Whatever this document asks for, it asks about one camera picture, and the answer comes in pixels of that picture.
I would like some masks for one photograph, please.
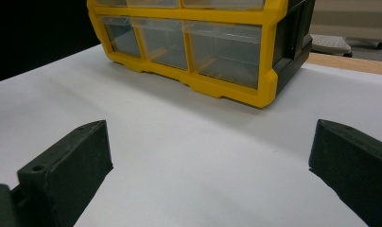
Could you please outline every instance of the plastic drawer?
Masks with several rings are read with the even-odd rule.
[[[193,63],[202,75],[256,89],[260,26],[186,22]]]
[[[130,17],[104,16],[100,22],[106,27],[114,51],[141,58]]]
[[[126,0],[96,0],[96,3],[101,6],[125,7],[127,5]]]
[[[312,46],[315,0],[111,1],[87,0],[110,60],[258,108],[279,95]]]
[[[186,8],[261,9],[265,0],[183,0]]]
[[[178,8],[179,0],[127,0],[132,8]]]
[[[181,20],[134,18],[150,61],[187,69]]]

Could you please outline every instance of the yellow plastic frame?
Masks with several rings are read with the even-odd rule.
[[[255,107],[265,107],[276,97],[278,75],[272,69],[273,52],[276,38],[277,23],[287,14],[286,0],[266,1],[260,10],[217,10],[217,9],[186,9],[182,3],[178,9],[155,8],[120,8],[105,7],[96,4],[96,0],[87,0],[89,17],[97,38],[102,43],[107,57],[136,72],[153,72],[162,76],[176,79],[187,84],[196,92],[213,97],[226,96]],[[99,16],[130,16],[147,18],[165,18],[217,22],[229,24],[250,24],[262,27],[261,50],[259,62],[258,88],[253,89],[220,79],[200,75],[194,70],[191,56],[191,46],[187,33],[184,33],[185,52],[188,69],[182,70],[150,61],[143,49],[140,31],[134,27],[135,37],[140,44],[141,59],[131,55],[114,52],[108,33]]]

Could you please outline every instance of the dark background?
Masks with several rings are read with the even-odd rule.
[[[0,80],[100,44],[86,0],[2,2]]]

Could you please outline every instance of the wall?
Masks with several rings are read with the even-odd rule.
[[[382,40],[382,0],[316,0],[310,33]]]
[[[0,80],[96,44],[86,0],[0,1]]]

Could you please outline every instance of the black side panel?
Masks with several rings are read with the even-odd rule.
[[[319,120],[309,166],[369,226],[382,226],[382,142]]]
[[[273,69],[278,75],[277,94],[282,91],[309,56],[308,34],[315,0],[291,0],[287,16],[277,25]]]

